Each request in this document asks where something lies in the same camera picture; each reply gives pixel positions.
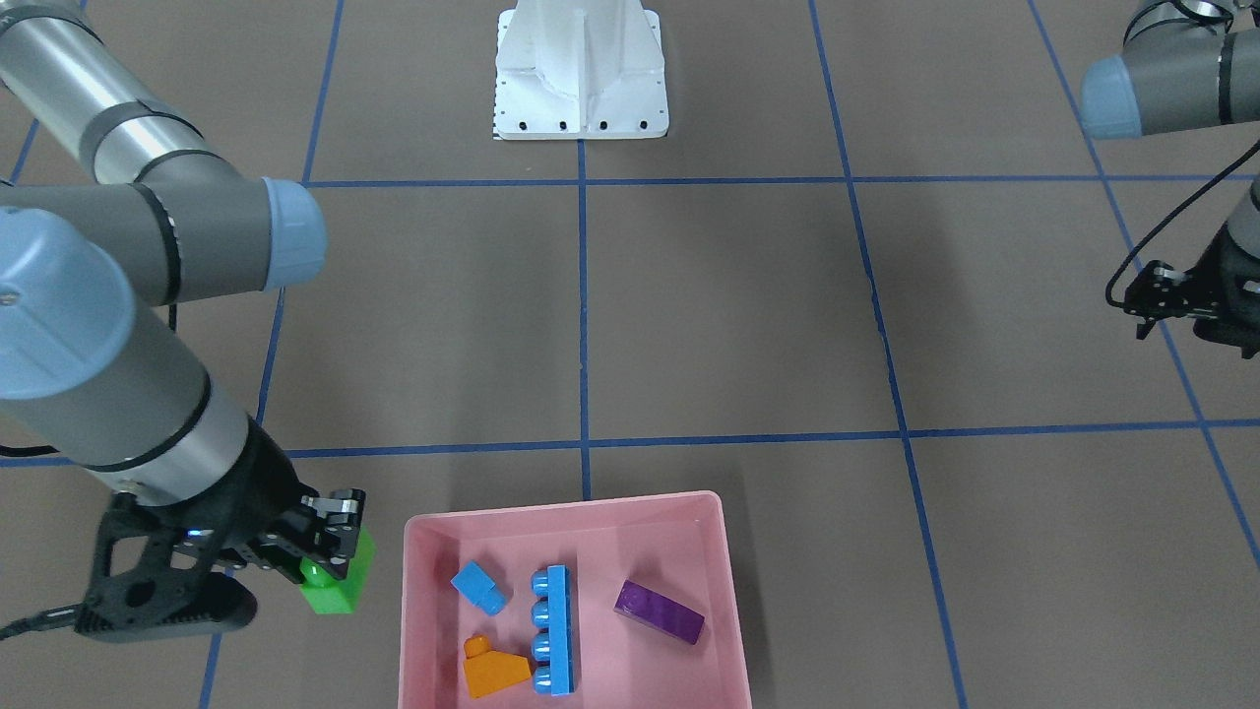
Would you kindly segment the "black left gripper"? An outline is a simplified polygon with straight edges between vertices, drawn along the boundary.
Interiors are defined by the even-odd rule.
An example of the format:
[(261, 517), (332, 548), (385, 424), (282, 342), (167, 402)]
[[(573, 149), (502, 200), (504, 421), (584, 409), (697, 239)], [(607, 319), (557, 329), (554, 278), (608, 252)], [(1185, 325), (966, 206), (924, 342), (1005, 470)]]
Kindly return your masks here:
[(1259, 353), (1259, 259), (1221, 227), (1191, 269), (1160, 259), (1144, 266), (1125, 288), (1121, 310), (1140, 319), (1139, 340), (1163, 319), (1192, 319), (1196, 337), (1252, 359)]

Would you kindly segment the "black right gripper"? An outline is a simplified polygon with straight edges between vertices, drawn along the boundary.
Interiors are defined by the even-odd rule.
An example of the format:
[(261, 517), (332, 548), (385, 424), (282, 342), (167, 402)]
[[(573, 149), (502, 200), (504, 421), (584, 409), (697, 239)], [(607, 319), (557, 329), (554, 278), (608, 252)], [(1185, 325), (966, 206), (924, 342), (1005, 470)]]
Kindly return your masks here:
[(219, 482), (189, 501), (144, 506), (116, 492), (94, 539), (77, 632), (107, 644), (236, 631), (258, 602), (237, 579), (255, 565), (302, 587), (343, 589), (359, 569), (365, 492), (321, 495), (257, 423)]

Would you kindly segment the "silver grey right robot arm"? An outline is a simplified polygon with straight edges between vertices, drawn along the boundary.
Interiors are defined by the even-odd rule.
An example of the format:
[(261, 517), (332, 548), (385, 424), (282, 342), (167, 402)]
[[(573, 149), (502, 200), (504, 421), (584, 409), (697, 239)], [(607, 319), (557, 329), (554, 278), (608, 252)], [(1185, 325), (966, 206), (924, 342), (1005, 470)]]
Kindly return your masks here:
[(92, 183), (3, 184), (3, 413), (110, 489), (82, 599), (3, 638), (110, 644), (234, 631), (276, 570), (316, 613), (357, 610), (365, 494), (323, 494), (176, 337), (176, 305), (296, 286), (328, 225), (296, 181), (248, 179), (100, 40), (76, 1), (5, 1), (3, 86)]

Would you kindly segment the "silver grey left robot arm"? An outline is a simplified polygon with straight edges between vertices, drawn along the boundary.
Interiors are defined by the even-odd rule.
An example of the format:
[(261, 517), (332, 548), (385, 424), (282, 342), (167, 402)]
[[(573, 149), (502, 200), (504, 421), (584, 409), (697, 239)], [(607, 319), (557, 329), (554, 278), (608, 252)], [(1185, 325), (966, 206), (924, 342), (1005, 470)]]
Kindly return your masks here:
[[(1143, 1), (1121, 52), (1084, 76), (1081, 117), (1089, 139), (1142, 139), (1252, 123), (1259, 116), (1259, 35), (1234, 26), (1255, 1)], [(1121, 296), (1105, 300), (1138, 320), (1144, 340), (1158, 322), (1189, 319), (1207, 343), (1259, 350), (1259, 196), (1251, 185), (1189, 269), (1144, 264)]]

